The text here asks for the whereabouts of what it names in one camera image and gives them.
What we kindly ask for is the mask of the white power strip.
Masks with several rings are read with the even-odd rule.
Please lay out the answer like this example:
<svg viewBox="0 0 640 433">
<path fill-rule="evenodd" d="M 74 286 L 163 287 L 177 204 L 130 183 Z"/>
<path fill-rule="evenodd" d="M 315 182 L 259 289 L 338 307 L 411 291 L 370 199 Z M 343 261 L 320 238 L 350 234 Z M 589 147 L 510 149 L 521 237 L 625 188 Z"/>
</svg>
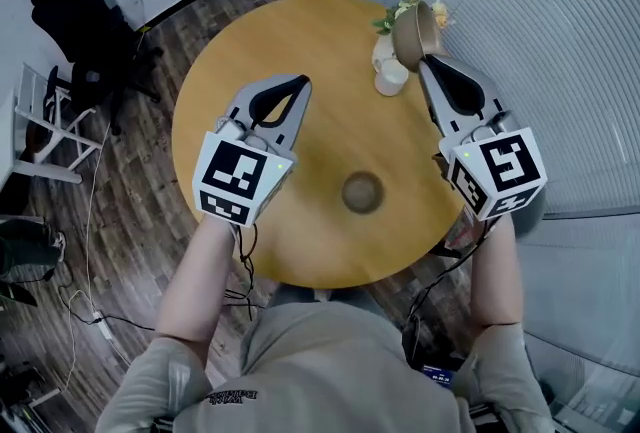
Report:
<svg viewBox="0 0 640 433">
<path fill-rule="evenodd" d="M 105 317 L 99 311 L 93 312 L 93 324 L 98 327 L 99 331 L 107 341 L 111 342 L 113 340 L 111 329 L 108 326 Z"/>
</svg>

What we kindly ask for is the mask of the white desk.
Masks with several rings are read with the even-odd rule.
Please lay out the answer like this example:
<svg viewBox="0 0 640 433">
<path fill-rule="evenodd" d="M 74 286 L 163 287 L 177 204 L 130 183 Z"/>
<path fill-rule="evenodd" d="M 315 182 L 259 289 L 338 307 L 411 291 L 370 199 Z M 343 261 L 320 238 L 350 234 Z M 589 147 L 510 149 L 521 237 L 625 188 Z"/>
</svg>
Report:
<svg viewBox="0 0 640 433">
<path fill-rule="evenodd" d="M 59 165 L 21 161 L 15 152 L 15 96 L 0 104 L 0 191 L 13 173 L 80 184 L 82 177 Z"/>
</svg>

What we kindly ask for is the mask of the person's grey-blue trousers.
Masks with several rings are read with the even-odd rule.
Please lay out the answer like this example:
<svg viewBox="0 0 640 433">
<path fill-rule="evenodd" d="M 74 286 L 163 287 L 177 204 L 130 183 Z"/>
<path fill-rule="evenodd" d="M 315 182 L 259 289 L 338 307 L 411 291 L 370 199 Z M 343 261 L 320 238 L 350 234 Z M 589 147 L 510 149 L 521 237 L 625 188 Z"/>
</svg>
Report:
<svg viewBox="0 0 640 433">
<path fill-rule="evenodd" d="M 376 314 L 383 313 L 375 299 L 363 287 L 325 290 L 280 284 L 269 300 L 267 307 L 271 308 L 289 303 L 313 303 L 324 299 L 368 310 Z"/>
</svg>

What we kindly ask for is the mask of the white vase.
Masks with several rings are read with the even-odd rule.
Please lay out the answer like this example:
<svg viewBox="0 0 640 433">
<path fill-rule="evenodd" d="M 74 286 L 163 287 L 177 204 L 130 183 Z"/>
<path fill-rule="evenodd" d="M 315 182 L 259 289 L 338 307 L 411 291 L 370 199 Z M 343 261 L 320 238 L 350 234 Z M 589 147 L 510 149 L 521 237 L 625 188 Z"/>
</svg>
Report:
<svg viewBox="0 0 640 433">
<path fill-rule="evenodd" d="M 381 70 L 382 64 L 395 58 L 393 39 L 390 34 L 379 35 L 372 51 L 372 65 L 376 73 Z"/>
</svg>

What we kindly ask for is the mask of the person's grey t-shirt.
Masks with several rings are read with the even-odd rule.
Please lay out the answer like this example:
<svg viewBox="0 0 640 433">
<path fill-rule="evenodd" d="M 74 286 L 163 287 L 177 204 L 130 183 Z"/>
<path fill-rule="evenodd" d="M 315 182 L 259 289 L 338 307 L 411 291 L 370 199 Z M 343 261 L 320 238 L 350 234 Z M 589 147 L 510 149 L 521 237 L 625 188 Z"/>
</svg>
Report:
<svg viewBox="0 0 640 433">
<path fill-rule="evenodd" d="M 339 302 L 289 303 L 260 315 L 240 375 L 220 386 L 183 344 L 152 341 L 96 433 L 474 433 L 482 404 L 513 433 L 554 432 L 519 325 L 485 330 L 447 389 L 408 366 L 388 320 Z"/>
</svg>

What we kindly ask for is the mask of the black office chair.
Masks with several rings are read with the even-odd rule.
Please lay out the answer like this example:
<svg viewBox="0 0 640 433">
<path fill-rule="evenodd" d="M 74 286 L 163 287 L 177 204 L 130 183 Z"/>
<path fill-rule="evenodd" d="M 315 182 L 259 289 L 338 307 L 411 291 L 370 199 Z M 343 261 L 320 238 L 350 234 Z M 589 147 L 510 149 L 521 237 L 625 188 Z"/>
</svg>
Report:
<svg viewBox="0 0 640 433">
<path fill-rule="evenodd" d="M 105 0 L 31 0 L 31 18 L 57 44 L 72 65 L 71 79 L 52 71 L 55 84 L 69 92 L 72 110 L 81 113 L 110 100 L 110 127 L 121 133 L 118 114 L 127 89 L 160 101 L 137 82 L 156 66 L 163 49 L 142 49 L 143 34 L 126 21 L 119 6 Z"/>
</svg>

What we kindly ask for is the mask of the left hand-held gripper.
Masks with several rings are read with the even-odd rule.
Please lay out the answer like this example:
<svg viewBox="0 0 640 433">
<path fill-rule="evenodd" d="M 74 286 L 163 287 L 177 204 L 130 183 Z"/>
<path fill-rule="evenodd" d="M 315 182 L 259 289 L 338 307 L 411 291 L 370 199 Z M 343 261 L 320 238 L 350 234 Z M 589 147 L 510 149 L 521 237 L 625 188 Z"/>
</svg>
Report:
<svg viewBox="0 0 640 433">
<path fill-rule="evenodd" d="M 252 226 L 297 164 L 293 145 L 311 97 L 304 74 L 275 74 L 240 89 L 205 134 L 192 187 L 196 209 Z"/>
</svg>

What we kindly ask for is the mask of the white window blinds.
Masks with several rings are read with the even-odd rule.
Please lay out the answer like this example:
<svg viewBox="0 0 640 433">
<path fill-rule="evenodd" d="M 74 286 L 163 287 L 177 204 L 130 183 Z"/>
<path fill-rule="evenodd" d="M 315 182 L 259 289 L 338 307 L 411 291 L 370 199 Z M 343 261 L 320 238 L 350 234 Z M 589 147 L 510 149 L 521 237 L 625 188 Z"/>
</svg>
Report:
<svg viewBox="0 0 640 433">
<path fill-rule="evenodd" d="M 428 1 L 533 130 L 550 212 L 640 207 L 640 0 Z"/>
</svg>

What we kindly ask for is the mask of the brown ball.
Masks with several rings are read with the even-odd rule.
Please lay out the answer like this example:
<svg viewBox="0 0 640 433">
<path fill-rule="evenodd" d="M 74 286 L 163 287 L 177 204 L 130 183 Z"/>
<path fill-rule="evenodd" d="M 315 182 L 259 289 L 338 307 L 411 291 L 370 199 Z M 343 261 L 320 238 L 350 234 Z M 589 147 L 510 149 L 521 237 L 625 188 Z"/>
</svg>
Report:
<svg viewBox="0 0 640 433">
<path fill-rule="evenodd" d="M 30 158 L 42 151 L 50 140 L 50 131 L 40 124 L 30 121 L 25 134 L 25 151 Z"/>
</svg>

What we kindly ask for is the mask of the person's right forearm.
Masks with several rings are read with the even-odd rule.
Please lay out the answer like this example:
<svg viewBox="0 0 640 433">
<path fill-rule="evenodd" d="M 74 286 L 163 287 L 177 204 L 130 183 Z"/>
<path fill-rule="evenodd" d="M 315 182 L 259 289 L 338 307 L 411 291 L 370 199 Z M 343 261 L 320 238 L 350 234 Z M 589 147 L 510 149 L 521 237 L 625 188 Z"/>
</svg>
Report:
<svg viewBox="0 0 640 433">
<path fill-rule="evenodd" d="M 498 219 L 472 255 L 470 313 L 479 331 L 523 321 L 524 294 L 510 215 Z"/>
</svg>

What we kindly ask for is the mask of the yellow and pink flower bouquet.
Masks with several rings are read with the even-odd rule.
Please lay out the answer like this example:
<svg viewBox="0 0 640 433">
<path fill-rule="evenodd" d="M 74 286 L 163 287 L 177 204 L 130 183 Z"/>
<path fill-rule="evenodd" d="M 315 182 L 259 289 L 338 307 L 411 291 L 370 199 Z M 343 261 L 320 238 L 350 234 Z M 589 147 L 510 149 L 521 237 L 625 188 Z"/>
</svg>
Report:
<svg viewBox="0 0 640 433">
<path fill-rule="evenodd" d="M 389 35 L 397 18 L 410 7 L 416 6 L 422 0 L 400 0 L 396 5 L 387 8 L 383 18 L 374 19 L 371 25 L 376 29 L 378 35 Z M 446 29 L 455 21 L 451 19 L 448 7 L 441 0 L 436 0 L 429 5 L 436 24 L 440 30 Z"/>
</svg>

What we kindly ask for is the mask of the black oval object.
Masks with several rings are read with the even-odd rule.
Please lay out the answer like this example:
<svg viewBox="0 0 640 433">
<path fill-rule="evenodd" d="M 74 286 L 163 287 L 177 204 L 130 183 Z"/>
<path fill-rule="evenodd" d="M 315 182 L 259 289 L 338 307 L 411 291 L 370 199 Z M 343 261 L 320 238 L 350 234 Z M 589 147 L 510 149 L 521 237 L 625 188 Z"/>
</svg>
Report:
<svg viewBox="0 0 640 433">
<path fill-rule="evenodd" d="M 0 281 L 0 298 L 32 307 L 38 306 L 36 299 L 28 290 L 14 283 Z"/>
</svg>

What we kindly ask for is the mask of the phone with blue screen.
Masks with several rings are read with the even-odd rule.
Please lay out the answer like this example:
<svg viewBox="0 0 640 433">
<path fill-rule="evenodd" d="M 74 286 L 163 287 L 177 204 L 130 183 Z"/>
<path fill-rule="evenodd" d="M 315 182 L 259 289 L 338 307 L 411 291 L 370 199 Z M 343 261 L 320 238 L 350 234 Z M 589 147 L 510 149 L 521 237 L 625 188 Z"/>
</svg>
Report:
<svg viewBox="0 0 640 433">
<path fill-rule="evenodd" d="M 454 371 L 430 365 L 424 365 L 422 367 L 422 373 L 436 384 L 447 389 L 451 387 L 455 375 Z"/>
</svg>

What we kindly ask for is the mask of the white folding stool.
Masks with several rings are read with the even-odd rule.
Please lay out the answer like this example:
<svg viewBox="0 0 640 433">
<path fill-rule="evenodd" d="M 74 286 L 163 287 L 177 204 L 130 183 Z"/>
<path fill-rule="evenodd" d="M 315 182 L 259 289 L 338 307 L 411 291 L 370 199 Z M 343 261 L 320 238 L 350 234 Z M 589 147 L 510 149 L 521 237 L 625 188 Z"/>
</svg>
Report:
<svg viewBox="0 0 640 433">
<path fill-rule="evenodd" d="M 95 109 L 84 110 L 69 121 L 63 118 L 63 110 L 71 104 L 69 89 L 70 85 L 58 77 L 56 67 L 51 70 L 48 77 L 42 76 L 28 65 L 22 67 L 19 85 L 14 91 L 15 152 L 21 161 L 53 164 L 49 161 L 49 157 L 54 149 L 64 141 L 71 141 L 75 145 L 77 155 L 71 163 L 59 166 L 80 175 L 78 172 L 80 164 L 96 152 L 101 144 L 80 133 L 81 122 L 87 116 L 94 114 Z M 30 121 L 45 127 L 51 135 L 48 144 L 33 158 L 30 158 L 25 151 L 25 134 Z"/>
</svg>

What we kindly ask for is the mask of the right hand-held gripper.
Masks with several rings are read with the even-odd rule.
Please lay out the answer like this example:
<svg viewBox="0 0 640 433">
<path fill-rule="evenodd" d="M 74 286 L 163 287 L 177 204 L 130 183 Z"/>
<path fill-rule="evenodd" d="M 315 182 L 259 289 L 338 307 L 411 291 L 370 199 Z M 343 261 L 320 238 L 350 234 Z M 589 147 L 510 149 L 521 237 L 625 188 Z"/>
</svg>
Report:
<svg viewBox="0 0 640 433">
<path fill-rule="evenodd" d="M 497 87 L 484 73 L 450 56 L 422 58 L 418 74 L 442 139 L 446 180 L 479 221 L 527 207 L 547 174 L 533 132 L 501 111 Z M 486 108 L 498 112 L 483 123 Z"/>
</svg>

